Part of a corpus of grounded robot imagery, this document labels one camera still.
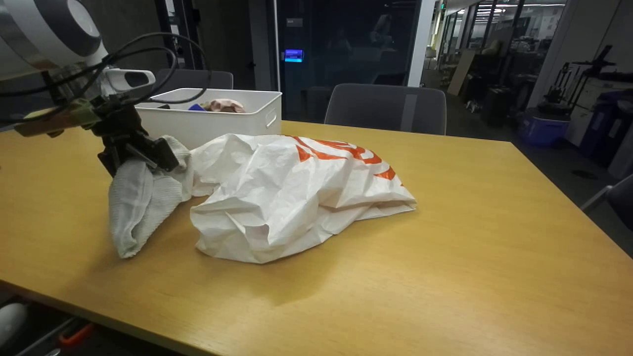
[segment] wooden table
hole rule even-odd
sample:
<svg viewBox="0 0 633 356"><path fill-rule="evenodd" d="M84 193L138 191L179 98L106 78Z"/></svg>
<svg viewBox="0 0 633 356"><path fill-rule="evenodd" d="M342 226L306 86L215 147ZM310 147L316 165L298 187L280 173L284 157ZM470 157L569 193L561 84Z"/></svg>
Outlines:
<svg viewBox="0 0 633 356"><path fill-rule="evenodd" d="M512 145L284 133L375 151L419 210L241 266L195 252L189 203L120 262L98 141L3 133L0 282L187 355L633 355L633 264Z"/></svg>

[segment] office chair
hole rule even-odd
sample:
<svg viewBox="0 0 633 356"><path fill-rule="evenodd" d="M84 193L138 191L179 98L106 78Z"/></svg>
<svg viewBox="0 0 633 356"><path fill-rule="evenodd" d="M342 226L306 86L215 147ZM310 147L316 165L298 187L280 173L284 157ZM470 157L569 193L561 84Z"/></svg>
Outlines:
<svg viewBox="0 0 633 356"><path fill-rule="evenodd" d="M156 84L160 84L169 70L158 70L156 72ZM207 72L197 72L197 70L175 70L169 82L160 88L160 94L171 92L177 88L201 88L207 84ZM211 90L233 90L233 74L229 72L211 72L209 86Z"/></svg>
<svg viewBox="0 0 633 356"><path fill-rule="evenodd" d="M429 88L340 84L330 96L324 123L444 135L446 100Z"/></svg>
<svg viewBox="0 0 633 356"><path fill-rule="evenodd" d="M581 210L587 212L603 201L607 201L616 218L633 230L633 175L613 187L601 189L581 206Z"/></svg>

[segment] white plastic bag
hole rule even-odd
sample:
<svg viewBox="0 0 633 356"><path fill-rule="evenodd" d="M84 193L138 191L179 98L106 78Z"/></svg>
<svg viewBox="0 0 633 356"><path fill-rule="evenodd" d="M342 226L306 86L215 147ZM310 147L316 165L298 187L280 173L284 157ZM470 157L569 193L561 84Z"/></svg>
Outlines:
<svg viewBox="0 0 633 356"><path fill-rule="evenodd" d="M118 191L128 187L116 179L112 187ZM187 201L189 195L209 197L191 208L191 224L201 234L197 250L211 258L245 264L294 256L340 234L355 220L415 208L413 197L401 187L391 167L373 153L347 143L296 137L217 137L189 151L185 173L177 173L177 183L179 187L169 185L173 187L171 203ZM154 212L152 201L144 205L140 212Z"/></svg>

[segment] white box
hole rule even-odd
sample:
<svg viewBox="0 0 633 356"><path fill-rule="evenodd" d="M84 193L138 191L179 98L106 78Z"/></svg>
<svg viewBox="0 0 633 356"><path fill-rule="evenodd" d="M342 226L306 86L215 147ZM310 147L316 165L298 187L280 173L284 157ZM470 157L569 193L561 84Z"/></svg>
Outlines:
<svg viewBox="0 0 633 356"><path fill-rule="evenodd" d="M195 96L199 88L181 88L152 100L179 102ZM233 100L241 104L245 114L209 114L187 112L193 104L205 106L213 100ZM231 92L231 90L207 90L201 98L169 106L169 110L158 110L160 104L140 104L136 112L142 121L142 129L150 137L171 135L183 147L195 149L225 133L241 135L278 135L280 133L280 94L278 92Z"/></svg>

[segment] floor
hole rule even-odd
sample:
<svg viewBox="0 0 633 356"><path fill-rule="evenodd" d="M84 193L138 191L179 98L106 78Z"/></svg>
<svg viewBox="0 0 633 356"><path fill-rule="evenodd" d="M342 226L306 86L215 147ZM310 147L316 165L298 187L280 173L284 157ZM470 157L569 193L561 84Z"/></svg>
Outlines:
<svg viewBox="0 0 633 356"><path fill-rule="evenodd" d="M486 129L478 116L470 116L460 100L446 98L448 135L514 143L575 206L581 206L599 189L611 183L607 171L581 157L575 147L561 143L551 149L535 149L518 143L514 129ZM607 205L595 206L587 216L599 226L628 258L633 258L633 232L626 230Z"/></svg>

